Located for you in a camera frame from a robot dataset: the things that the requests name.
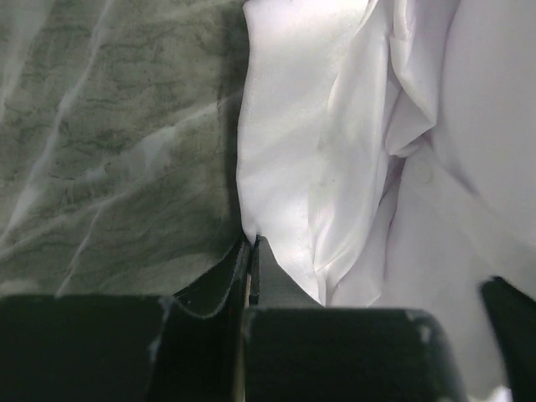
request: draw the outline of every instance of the crease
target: crease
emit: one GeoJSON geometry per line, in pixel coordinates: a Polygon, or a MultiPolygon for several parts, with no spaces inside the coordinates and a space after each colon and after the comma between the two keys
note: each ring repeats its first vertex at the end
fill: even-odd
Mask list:
{"type": "MultiPolygon", "coordinates": [[[[0,85],[0,126],[3,123],[6,112],[6,102],[11,98],[13,92],[17,89],[18,82],[23,73],[24,66],[28,61],[28,52],[31,49],[32,45],[35,42],[36,37],[43,29],[43,26],[49,19],[50,10],[54,6],[55,0],[50,2],[50,4],[44,5],[44,10],[38,10],[35,13],[39,13],[43,16],[42,21],[34,18],[31,23],[18,22],[21,26],[15,27],[13,29],[12,38],[10,39],[10,44],[13,44],[12,40],[14,37],[15,44],[10,46],[8,51],[7,62],[3,66],[3,77],[2,84],[0,85]]],[[[21,5],[12,5],[10,7],[12,10],[25,10],[34,12],[30,7],[22,7],[21,5]]]]}
{"type": "Polygon", "coordinates": [[[163,21],[169,21],[171,19],[186,18],[195,13],[201,13],[202,11],[223,6],[229,3],[238,3],[236,0],[198,0],[195,3],[189,4],[187,6],[182,6],[177,10],[174,10],[170,13],[157,14],[155,18],[151,18],[149,23],[159,23],[163,21]]]}
{"type": "MultiPolygon", "coordinates": [[[[240,98],[241,95],[242,95],[242,90],[239,90],[239,91],[236,91],[234,94],[231,94],[231,95],[228,95],[228,96],[222,98],[219,101],[209,103],[206,106],[204,106],[202,108],[199,108],[197,110],[197,112],[193,113],[192,115],[184,117],[183,119],[178,121],[171,128],[177,128],[178,129],[178,128],[181,128],[183,126],[186,126],[187,124],[191,123],[192,121],[196,121],[196,120],[201,119],[201,118],[203,118],[203,117],[205,117],[205,116],[207,116],[209,114],[216,113],[218,111],[218,105],[222,105],[222,104],[225,104],[227,102],[234,101],[237,98],[240,98]]],[[[153,134],[155,134],[155,133],[157,133],[157,132],[159,132],[159,131],[161,131],[162,129],[165,129],[165,128],[169,128],[169,127],[158,128],[154,132],[152,132],[150,135],[153,135],[153,134]]],[[[128,150],[126,150],[126,152],[131,152],[132,149],[136,148],[136,146],[139,146],[139,144],[142,141],[143,141],[143,138],[137,144],[135,144],[133,147],[131,147],[128,150]]],[[[93,183],[95,181],[92,178],[91,175],[87,174],[87,172],[83,173],[79,178],[85,179],[85,181],[87,181],[89,184],[91,184],[91,183],[93,183]]],[[[92,204],[85,205],[82,209],[76,210],[74,213],[64,213],[64,214],[55,216],[54,218],[52,218],[46,224],[44,224],[42,226],[39,226],[38,228],[34,228],[32,230],[33,233],[24,236],[24,238],[22,240],[20,240],[17,244],[15,244],[15,245],[13,245],[11,247],[8,247],[8,248],[4,248],[3,250],[0,250],[0,259],[8,258],[10,255],[16,253],[18,250],[22,249],[28,243],[36,240],[38,237],[40,237],[42,235],[45,235],[47,232],[49,232],[50,230],[54,229],[55,227],[58,227],[58,226],[62,225],[66,220],[68,220],[68,219],[80,219],[81,215],[84,215],[84,214],[88,213],[89,211],[91,211],[93,209],[98,209],[103,202],[113,204],[113,203],[115,203],[116,201],[118,201],[118,200],[120,200],[122,198],[125,198],[125,197],[128,197],[129,195],[132,195],[133,193],[138,191],[144,184],[145,184],[145,182],[140,182],[139,180],[135,181],[130,186],[127,186],[126,188],[124,188],[119,193],[114,194],[113,196],[107,198],[104,201],[97,200],[96,202],[94,202],[92,204]]]]}
{"type": "Polygon", "coordinates": [[[82,240],[82,242],[76,249],[75,255],[73,255],[73,258],[71,259],[68,265],[68,274],[63,279],[61,285],[56,291],[55,297],[62,297],[65,294],[67,287],[69,286],[70,281],[73,278],[73,275],[75,274],[75,272],[78,270],[80,266],[80,255],[87,248],[87,245],[90,242],[90,237],[91,237],[91,233],[93,232],[93,228],[95,227],[95,224],[99,220],[99,217],[101,216],[101,211],[103,210],[105,206],[106,206],[106,203],[102,204],[95,212],[95,215],[93,219],[91,220],[90,227],[88,228],[87,234],[85,235],[84,239],[82,240]]]}
{"type": "MultiPolygon", "coordinates": [[[[361,17],[361,21],[359,22],[358,26],[355,29],[355,32],[352,35],[352,38],[349,40],[350,44],[348,45],[347,51],[344,53],[343,57],[341,57],[341,60],[345,60],[348,57],[348,54],[351,51],[351,45],[352,42],[355,40],[355,37],[359,34],[361,29],[363,29],[364,25],[368,22],[370,19],[370,16],[376,9],[376,6],[378,5],[379,0],[369,0],[367,7],[365,8],[365,11],[363,13],[363,16],[361,17]]],[[[341,76],[341,70],[337,72],[337,75],[335,76],[335,79],[333,80],[332,89],[330,90],[328,96],[327,96],[327,107],[326,109],[329,109],[329,106],[332,104],[332,99],[334,97],[335,89],[337,87],[337,83],[340,81],[341,76]]]]}
{"type": "Polygon", "coordinates": [[[61,122],[63,121],[65,115],[70,111],[70,108],[73,103],[76,101],[78,94],[84,86],[84,83],[87,81],[87,77],[89,76],[90,70],[95,63],[98,49],[101,46],[103,38],[106,34],[106,28],[104,28],[104,24],[106,23],[106,17],[110,12],[111,6],[114,2],[115,0],[106,0],[103,9],[100,12],[100,16],[95,24],[95,27],[93,28],[90,38],[90,57],[88,63],[84,71],[82,72],[82,75],[75,82],[75,84],[64,93],[61,101],[59,102],[58,112],[56,114],[56,117],[54,118],[53,129],[47,136],[44,145],[44,150],[41,152],[41,155],[39,156],[38,160],[33,164],[32,168],[30,169],[30,173],[28,175],[26,183],[24,184],[24,190],[21,192],[21,195],[19,196],[17,203],[15,204],[15,207],[5,230],[3,231],[2,235],[0,235],[0,245],[5,242],[5,239],[9,235],[11,230],[22,219],[24,219],[24,217],[28,214],[29,209],[34,204],[35,200],[43,192],[44,183],[37,182],[44,182],[46,180],[44,179],[44,176],[46,176],[49,170],[51,159],[54,156],[54,148],[59,139],[59,126],[61,125],[61,122]]]}

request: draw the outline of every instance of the black plastic part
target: black plastic part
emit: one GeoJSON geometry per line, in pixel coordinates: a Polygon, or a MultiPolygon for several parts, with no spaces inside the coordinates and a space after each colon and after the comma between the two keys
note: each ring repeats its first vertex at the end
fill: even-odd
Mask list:
{"type": "Polygon", "coordinates": [[[0,401],[228,401],[249,251],[177,298],[0,299],[0,401]]]}
{"type": "Polygon", "coordinates": [[[514,402],[536,400],[536,301],[495,277],[482,298],[502,350],[514,402]]]}
{"type": "Polygon", "coordinates": [[[247,402],[465,402],[445,335],[425,312],[246,311],[247,402]]]}
{"type": "Polygon", "coordinates": [[[250,306],[320,307],[277,264],[268,241],[257,240],[251,259],[250,306]]]}

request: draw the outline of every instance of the gray fabric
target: gray fabric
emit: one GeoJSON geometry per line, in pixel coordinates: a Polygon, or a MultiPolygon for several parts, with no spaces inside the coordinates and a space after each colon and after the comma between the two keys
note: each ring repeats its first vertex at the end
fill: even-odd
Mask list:
{"type": "Polygon", "coordinates": [[[243,0],[0,0],[0,295],[171,293],[240,232],[243,0]]]}

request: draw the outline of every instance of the white fabric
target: white fabric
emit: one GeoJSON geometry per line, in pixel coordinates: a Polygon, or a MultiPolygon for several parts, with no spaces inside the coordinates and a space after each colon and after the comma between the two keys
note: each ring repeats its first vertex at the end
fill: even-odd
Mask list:
{"type": "Polygon", "coordinates": [[[485,399],[505,381],[478,285],[499,274],[536,297],[536,2],[251,0],[245,14],[247,235],[324,304],[433,313],[485,399]]]}

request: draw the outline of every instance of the white sheet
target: white sheet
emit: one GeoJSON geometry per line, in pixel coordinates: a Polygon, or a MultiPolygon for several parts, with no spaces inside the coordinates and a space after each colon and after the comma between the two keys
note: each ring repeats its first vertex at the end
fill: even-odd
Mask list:
{"type": "Polygon", "coordinates": [[[487,398],[505,380],[478,284],[499,274],[536,296],[536,3],[251,0],[245,13],[247,235],[326,305],[432,312],[487,398]]]}

